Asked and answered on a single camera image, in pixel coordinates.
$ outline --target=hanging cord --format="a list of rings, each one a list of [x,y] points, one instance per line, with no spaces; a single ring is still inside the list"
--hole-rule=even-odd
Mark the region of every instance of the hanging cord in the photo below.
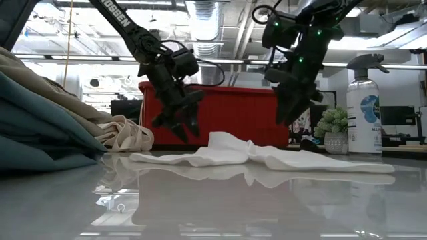
[[[180,41],[176,41],[176,40],[163,40],[162,43],[177,43],[178,45],[180,45],[181,47],[185,48],[185,45],[180,42]],[[207,61],[207,60],[203,60],[203,59],[197,59],[198,61],[202,62],[202,63],[208,63],[211,65],[214,65],[215,67],[217,67],[222,74],[222,79],[220,82],[215,83],[215,84],[200,84],[200,83],[191,83],[186,85],[185,87],[190,87],[190,86],[203,86],[203,87],[217,87],[220,86],[222,83],[224,83],[224,81],[226,80],[226,74],[224,73],[224,70],[222,69],[222,67],[217,64],[217,63],[212,63],[211,61]]]
[[[70,45],[71,45],[71,23],[72,23],[72,20],[73,20],[73,0],[71,0],[70,6],[69,6],[67,60],[65,61],[64,81],[62,82],[62,87],[64,89],[65,89],[65,84],[67,82],[68,60],[69,60],[69,52],[70,52]]]

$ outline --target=potted plant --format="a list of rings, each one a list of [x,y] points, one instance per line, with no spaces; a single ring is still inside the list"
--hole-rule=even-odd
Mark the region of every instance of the potted plant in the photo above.
[[[328,109],[314,127],[314,137],[323,138],[325,150],[331,154],[348,153],[347,111],[341,107]]]

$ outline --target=teal fabric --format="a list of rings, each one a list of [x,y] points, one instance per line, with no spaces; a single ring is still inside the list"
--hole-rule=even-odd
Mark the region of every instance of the teal fabric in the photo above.
[[[106,151],[62,108],[0,72],[0,169],[82,167]]]

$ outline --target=plant pot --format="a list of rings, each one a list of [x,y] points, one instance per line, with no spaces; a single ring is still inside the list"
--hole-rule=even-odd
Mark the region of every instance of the plant pot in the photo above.
[[[331,154],[348,154],[348,135],[347,133],[326,133],[325,150]]]

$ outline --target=bottle label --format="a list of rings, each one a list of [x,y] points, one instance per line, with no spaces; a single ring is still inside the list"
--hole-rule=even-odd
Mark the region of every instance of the bottle label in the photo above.
[[[377,89],[347,93],[348,150],[381,153],[380,98]]]

